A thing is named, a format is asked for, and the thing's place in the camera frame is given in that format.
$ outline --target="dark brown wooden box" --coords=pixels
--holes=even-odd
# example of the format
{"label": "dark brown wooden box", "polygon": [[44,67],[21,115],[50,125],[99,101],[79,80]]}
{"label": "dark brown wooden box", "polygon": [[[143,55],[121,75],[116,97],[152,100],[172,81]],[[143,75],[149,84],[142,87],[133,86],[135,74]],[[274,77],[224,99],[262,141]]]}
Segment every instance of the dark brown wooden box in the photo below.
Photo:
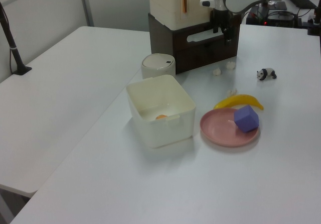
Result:
{"label": "dark brown wooden box", "polygon": [[235,37],[229,45],[224,44],[224,36],[218,36],[199,42],[188,42],[187,37],[212,28],[203,23],[192,27],[170,30],[154,16],[148,14],[150,46],[152,53],[164,53],[174,56],[176,74],[202,67],[237,55],[241,17],[235,16]]}

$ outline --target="pink plate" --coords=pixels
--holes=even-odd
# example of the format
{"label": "pink plate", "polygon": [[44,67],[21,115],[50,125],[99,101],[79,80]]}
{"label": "pink plate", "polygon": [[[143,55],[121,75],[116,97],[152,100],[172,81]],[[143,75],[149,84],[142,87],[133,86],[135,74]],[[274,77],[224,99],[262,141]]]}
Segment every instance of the pink plate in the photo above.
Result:
{"label": "pink plate", "polygon": [[234,108],[218,108],[207,112],[200,121],[202,133],[213,143],[237,147],[250,143],[259,134],[254,129],[243,133],[234,123]]}

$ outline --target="floor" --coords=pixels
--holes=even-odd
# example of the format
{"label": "floor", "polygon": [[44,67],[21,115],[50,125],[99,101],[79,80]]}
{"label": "floor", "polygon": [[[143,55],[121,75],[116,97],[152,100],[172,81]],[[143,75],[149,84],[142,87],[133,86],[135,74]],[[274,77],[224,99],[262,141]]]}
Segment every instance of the floor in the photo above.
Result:
{"label": "floor", "polygon": [[21,209],[27,204],[27,202],[30,200],[27,197],[5,191],[0,189],[0,195],[2,199],[7,204],[8,208],[10,209],[10,212],[12,213],[0,213],[0,224],[9,224],[6,222],[6,217],[13,215],[16,216]]}

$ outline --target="purple cube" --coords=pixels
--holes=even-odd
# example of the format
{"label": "purple cube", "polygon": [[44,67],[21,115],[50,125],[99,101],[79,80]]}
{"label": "purple cube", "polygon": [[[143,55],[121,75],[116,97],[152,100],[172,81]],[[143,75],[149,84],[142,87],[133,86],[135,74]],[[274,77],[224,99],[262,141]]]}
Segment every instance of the purple cube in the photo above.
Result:
{"label": "purple cube", "polygon": [[246,105],[234,112],[234,122],[242,132],[246,133],[259,127],[259,116],[250,105]]}

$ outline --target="orange object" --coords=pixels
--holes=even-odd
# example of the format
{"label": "orange object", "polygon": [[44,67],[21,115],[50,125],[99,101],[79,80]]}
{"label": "orange object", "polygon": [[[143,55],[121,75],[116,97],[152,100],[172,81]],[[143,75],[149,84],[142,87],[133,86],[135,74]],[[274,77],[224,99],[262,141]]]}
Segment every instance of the orange object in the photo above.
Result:
{"label": "orange object", "polygon": [[158,115],[158,116],[156,117],[156,119],[159,120],[159,119],[162,119],[162,118],[165,118],[165,117],[167,117],[167,115]]}

